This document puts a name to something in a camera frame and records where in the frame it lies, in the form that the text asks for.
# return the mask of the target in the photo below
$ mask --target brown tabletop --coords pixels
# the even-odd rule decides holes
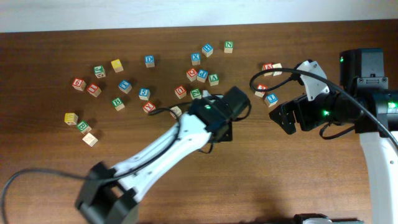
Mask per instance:
[[[390,88],[398,87],[398,21],[308,22],[219,27],[87,30],[0,34],[0,184],[20,169],[50,167],[84,175],[99,161],[109,166],[130,158],[173,124],[169,113],[147,116],[138,98],[149,88],[150,101],[168,106],[179,100],[174,88],[185,85],[224,93],[236,85],[248,94],[250,117],[234,124],[233,142],[217,144],[213,153],[194,152],[167,172],[141,202],[144,223],[238,223],[324,213],[371,223],[366,162],[359,136],[349,133],[325,141],[319,128],[287,135],[269,119],[271,109],[249,88],[265,62],[283,67],[312,59],[328,79],[339,83],[339,53],[361,47],[384,49]],[[232,54],[223,52],[234,41]],[[220,84],[190,82],[190,54],[206,43],[214,53],[201,55],[195,68],[217,73]],[[152,54],[155,68],[146,68]],[[110,61],[119,58],[124,71]],[[106,78],[93,67],[103,65]],[[273,86],[287,78],[266,77]],[[72,87],[83,78],[102,89],[95,98]],[[125,94],[121,80],[132,81]],[[279,103],[305,91],[290,82],[273,91]],[[126,107],[116,111],[111,100]],[[99,141],[89,147],[75,126],[64,123],[75,112],[93,128]],[[327,134],[347,128],[332,127]],[[73,204],[81,182],[32,174],[17,179],[7,197],[10,223],[85,223]]]

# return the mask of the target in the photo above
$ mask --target toy cube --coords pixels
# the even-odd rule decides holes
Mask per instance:
[[[101,89],[100,89],[98,86],[94,85],[94,84],[91,84],[91,85],[87,88],[87,91],[88,91],[91,95],[93,95],[93,96],[95,96],[95,97],[97,97],[97,96],[101,93]]]
[[[65,123],[69,125],[77,124],[77,119],[79,117],[75,113],[65,113]]]
[[[112,61],[111,64],[116,73],[123,71],[123,66],[119,59]]]
[[[127,94],[130,92],[130,90],[132,89],[131,84],[125,80],[123,80],[120,84],[119,84],[119,89]]]
[[[192,97],[193,100],[194,100],[194,99],[201,99],[200,90],[199,90],[199,89],[192,90],[192,91],[191,91],[191,97]]]
[[[211,86],[218,85],[218,75],[217,74],[209,75],[209,83]]]
[[[123,101],[122,99],[120,99],[120,97],[117,97],[116,99],[112,100],[112,104],[117,111],[124,108]]]
[[[149,89],[141,88],[139,90],[138,96],[142,100],[149,100],[149,97],[150,97]]]
[[[184,89],[183,86],[179,86],[174,90],[175,94],[178,96],[179,99],[182,99],[187,95],[187,91]]]
[[[197,75],[198,75],[198,72],[194,69],[194,68],[191,68],[191,69],[189,69],[188,71],[187,71],[187,77],[188,77],[188,79],[192,82],[192,81],[195,81],[196,79],[197,79]]]
[[[200,65],[200,53],[191,54],[192,65]]]
[[[182,111],[178,106],[173,106],[172,108],[170,108],[170,110],[172,110],[177,115],[176,117],[173,113],[170,112],[174,119],[177,119],[182,114]]]
[[[264,64],[262,66],[261,70],[264,71],[264,70],[267,70],[267,69],[272,69],[272,64],[271,63]],[[273,72],[267,72],[267,73],[264,74],[264,76],[272,75],[272,73]]]
[[[266,89],[268,89],[268,87],[265,86],[265,85],[263,85],[263,84],[259,84],[259,85],[257,86],[257,89],[266,90]],[[265,92],[256,91],[254,94],[255,94],[256,96],[260,96],[260,97],[262,98],[266,93],[265,93]]]
[[[272,68],[282,68],[282,65],[280,63],[272,65]],[[274,76],[276,75],[281,75],[282,72],[274,72]]]
[[[201,52],[206,56],[209,57],[213,53],[213,47],[210,44],[206,44],[202,47]]]
[[[268,105],[268,107],[271,107],[278,102],[278,98],[275,96],[275,94],[271,94],[266,97],[265,102]]]
[[[144,105],[144,107],[143,107],[142,109],[144,109],[144,111],[145,111],[146,113],[149,113],[149,112],[153,111],[153,110],[156,109],[156,108],[155,108],[155,105],[153,105],[151,102],[148,102],[148,103],[146,103],[146,104]]]
[[[234,42],[226,41],[224,44],[224,53],[232,53],[233,49],[234,49]]]
[[[83,138],[83,141],[87,143],[90,147],[93,147],[95,143],[98,142],[98,139],[96,139],[92,134],[88,133],[86,136]]]
[[[145,65],[147,66],[147,68],[155,67],[155,58],[153,55],[145,56]]]
[[[97,78],[104,78],[105,77],[105,69],[102,65],[94,67],[94,75]]]
[[[206,82],[206,79],[207,79],[207,75],[208,75],[208,72],[207,71],[204,71],[203,69],[201,69],[201,70],[199,70],[199,72],[198,72],[198,78],[197,78],[197,80],[199,81],[199,82]]]
[[[82,79],[75,78],[75,80],[72,83],[72,86],[77,90],[83,91],[86,87],[86,83]]]
[[[79,129],[82,134],[87,134],[91,131],[91,127],[88,126],[86,121],[80,121],[80,123],[77,125],[77,129]]]

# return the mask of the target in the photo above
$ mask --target wooden block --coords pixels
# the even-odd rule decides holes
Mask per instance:
[[[155,67],[155,58],[153,55],[145,56],[145,65],[147,68]]]
[[[206,82],[206,79],[207,79],[207,75],[208,75],[208,72],[207,71],[204,71],[203,69],[201,69],[201,70],[199,70],[199,72],[198,72],[198,78],[197,78],[197,80],[199,81],[199,82]]]
[[[263,84],[259,84],[259,85],[257,86],[257,89],[266,90],[266,89],[268,89],[268,87],[265,86],[265,85],[263,85]],[[256,91],[254,94],[255,94],[256,96],[260,96],[260,97],[262,98],[266,93],[265,93],[265,92]]]
[[[86,123],[86,121],[80,121],[77,125],[77,129],[79,129],[82,134],[87,134],[91,131],[91,127]]]
[[[234,49],[234,42],[226,41],[224,44],[224,53],[232,53],[233,49]]]
[[[170,109],[177,115],[177,117],[176,117],[176,116],[174,116],[173,113],[170,112],[170,114],[173,116],[174,119],[177,119],[179,116],[181,116],[182,111],[181,111],[181,109],[178,106],[173,106]]]
[[[150,97],[149,89],[141,88],[139,90],[138,97],[142,100],[149,100]]]
[[[125,80],[123,80],[120,84],[119,84],[119,89],[127,94],[130,92],[130,90],[132,89],[131,84]]]
[[[272,64],[271,63],[264,64],[262,66],[261,70],[264,71],[264,70],[267,70],[267,69],[272,69]],[[267,73],[264,74],[264,76],[268,76],[268,75],[272,75],[272,72],[267,72]]]
[[[191,69],[189,69],[188,71],[187,71],[187,77],[188,77],[188,79],[192,82],[192,81],[195,81],[196,79],[197,79],[197,75],[198,75],[198,72],[194,69],[194,68],[191,68]]]
[[[98,142],[98,139],[96,139],[92,134],[88,133],[86,136],[83,138],[83,141],[87,143],[90,147],[93,147],[95,143]]]
[[[97,78],[104,78],[105,77],[105,69],[102,65],[94,67],[94,75]]]
[[[123,66],[119,59],[112,61],[111,64],[116,73],[123,71]]]
[[[65,123],[76,125],[79,117],[75,113],[65,113]]]
[[[186,89],[183,86],[179,86],[174,90],[175,94],[179,99],[184,98],[187,95]]]
[[[280,63],[272,65],[272,68],[282,68],[282,65]],[[282,72],[274,72],[274,76],[276,75],[281,75]]]
[[[155,105],[153,105],[151,102],[148,101],[148,103],[146,103],[142,109],[144,109],[144,111],[146,113],[149,113],[149,112],[153,111],[154,109],[156,109],[156,107],[155,107]]]
[[[86,83],[84,82],[84,80],[80,78],[75,78],[75,80],[72,83],[72,86],[77,90],[83,91],[86,87]]]
[[[199,89],[195,89],[191,91],[191,97],[192,99],[201,99],[201,93]]]
[[[212,74],[212,75],[209,75],[209,83],[210,83],[210,86],[213,86],[213,85],[218,85],[218,75],[217,74]]]
[[[200,53],[191,54],[192,65],[200,65]]]
[[[88,91],[89,94],[91,94],[91,95],[93,95],[95,97],[97,97],[101,93],[101,89],[98,86],[94,85],[94,84],[91,84],[87,88],[87,91]]]
[[[122,99],[120,99],[120,97],[117,97],[116,99],[112,100],[112,105],[114,106],[114,108],[119,111],[121,109],[124,108],[124,104]]]
[[[266,97],[265,102],[268,105],[268,107],[271,107],[278,102],[278,98],[275,96],[275,94],[271,94]]]
[[[210,44],[206,44],[202,47],[201,52],[206,56],[209,57],[213,53],[213,47]]]

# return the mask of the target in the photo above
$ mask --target green led indicator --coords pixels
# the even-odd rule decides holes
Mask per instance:
[[[394,102],[388,102],[388,108],[397,108],[397,104]]]
[[[330,112],[327,111],[327,110],[323,110],[323,111],[322,111],[322,114],[323,114],[324,116],[328,116],[328,115],[330,114]]]

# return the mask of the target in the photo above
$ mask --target white wall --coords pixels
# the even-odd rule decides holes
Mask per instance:
[[[0,32],[398,19],[398,0],[0,0]]]

